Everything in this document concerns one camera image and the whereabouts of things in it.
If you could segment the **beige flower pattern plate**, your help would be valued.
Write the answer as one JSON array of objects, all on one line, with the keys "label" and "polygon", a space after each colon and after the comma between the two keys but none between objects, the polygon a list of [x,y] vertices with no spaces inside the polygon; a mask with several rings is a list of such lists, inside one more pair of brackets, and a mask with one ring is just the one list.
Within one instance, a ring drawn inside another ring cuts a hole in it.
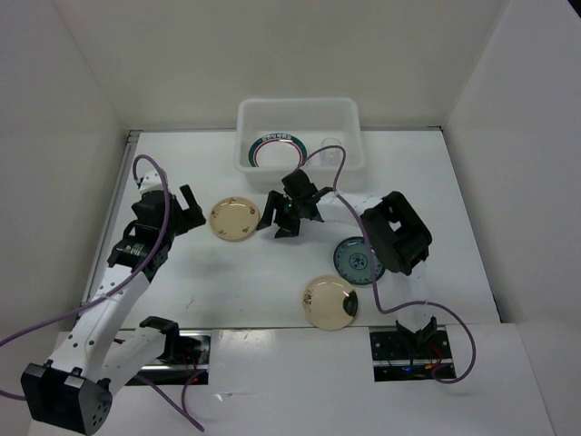
[{"label": "beige flower pattern plate", "polygon": [[261,219],[259,207],[245,197],[228,197],[211,209],[209,224],[212,233],[228,242],[247,239],[256,230]]}]

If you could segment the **teal red ring plate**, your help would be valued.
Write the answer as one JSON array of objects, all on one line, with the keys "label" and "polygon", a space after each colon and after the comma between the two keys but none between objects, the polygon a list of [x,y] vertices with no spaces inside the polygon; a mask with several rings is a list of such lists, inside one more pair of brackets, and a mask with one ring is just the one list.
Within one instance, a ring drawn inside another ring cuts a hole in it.
[{"label": "teal red ring plate", "polygon": [[292,134],[270,133],[251,144],[247,157],[254,168],[294,168],[305,162],[308,150]]}]

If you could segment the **blue patterned small plate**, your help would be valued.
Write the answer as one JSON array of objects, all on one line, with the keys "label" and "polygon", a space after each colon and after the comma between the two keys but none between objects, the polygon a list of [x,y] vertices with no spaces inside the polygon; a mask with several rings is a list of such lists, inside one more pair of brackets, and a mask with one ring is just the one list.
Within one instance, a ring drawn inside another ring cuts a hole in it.
[{"label": "blue patterned small plate", "polygon": [[341,278],[358,286],[371,285],[369,251],[361,236],[342,240],[334,249],[332,262]]}]

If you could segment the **beige plate with calligraphy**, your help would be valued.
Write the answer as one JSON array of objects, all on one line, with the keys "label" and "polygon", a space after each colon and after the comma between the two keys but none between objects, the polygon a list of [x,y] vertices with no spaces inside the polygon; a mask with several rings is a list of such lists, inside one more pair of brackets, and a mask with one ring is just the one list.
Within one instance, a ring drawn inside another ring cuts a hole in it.
[{"label": "beige plate with calligraphy", "polygon": [[301,306],[311,325],[324,331],[338,331],[352,324],[359,299],[350,282],[327,274],[305,286]]}]

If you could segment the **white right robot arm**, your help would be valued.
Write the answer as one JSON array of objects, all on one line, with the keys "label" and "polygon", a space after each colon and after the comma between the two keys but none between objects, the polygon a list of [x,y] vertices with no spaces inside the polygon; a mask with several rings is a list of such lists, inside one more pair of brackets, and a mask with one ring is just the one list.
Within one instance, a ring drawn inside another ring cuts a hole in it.
[{"label": "white right robot arm", "polygon": [[334,186],[318,188],[297,169],[282,178],[283,191],[268,193],[256,229],[276,224],[277,238],[296,237],[303,220],[352,224],[361,231],[371,261],[379,260],[393,274],[402,303],[384,309],[377,279],[371,279],[374,303],[382,314],[397,315],[400,350],[408,357],[420,356],[430,345],[437,322],[428,316],[426,260],[432,235],[403,193],[383,197],[342,193]]}]

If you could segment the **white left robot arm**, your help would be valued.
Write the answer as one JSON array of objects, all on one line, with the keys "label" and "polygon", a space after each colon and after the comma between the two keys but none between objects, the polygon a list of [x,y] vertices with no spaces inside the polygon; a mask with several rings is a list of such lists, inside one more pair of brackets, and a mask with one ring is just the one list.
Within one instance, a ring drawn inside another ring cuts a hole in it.
[{"label": "white left robot arm", "polygon": [[29,364],[21,385],[35,421],[93,435],[103,426],[113,396],[153,360],[168,363],[185,340],[177,322],[149,316],[132,336],[115,343],[124,320],[168,259],[176,236],[206,220],[189,185],[180,188],[187,203],[165,193],[155,170],[138,182],[135,218],[112,250],[99,291],[63,343],[43,364]]}]

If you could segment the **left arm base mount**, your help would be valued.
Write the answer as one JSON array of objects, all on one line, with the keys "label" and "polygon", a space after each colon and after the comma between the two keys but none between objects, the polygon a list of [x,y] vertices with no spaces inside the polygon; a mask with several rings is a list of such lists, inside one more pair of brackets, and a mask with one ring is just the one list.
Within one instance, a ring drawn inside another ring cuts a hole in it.
[{"label": "left arm base mount", "polygon": [[160,386],[183,386],[192,376],[193,385],[208,383],[211,336],[204,332],[186,334],[176,352],[165,360],[143,366],[139,375]]}]

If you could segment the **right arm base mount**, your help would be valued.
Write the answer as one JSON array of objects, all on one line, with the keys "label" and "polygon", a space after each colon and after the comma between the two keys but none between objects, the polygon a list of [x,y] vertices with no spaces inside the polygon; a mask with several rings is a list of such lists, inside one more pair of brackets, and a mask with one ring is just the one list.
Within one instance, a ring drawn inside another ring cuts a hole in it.
[{"label": "right arm base mount", "polygon": [[432,380],[432,372],[446,381],[457,377],[444,329],[414,354],[403,347],[394,329],[370,330],[369,341],[375,382]]}]

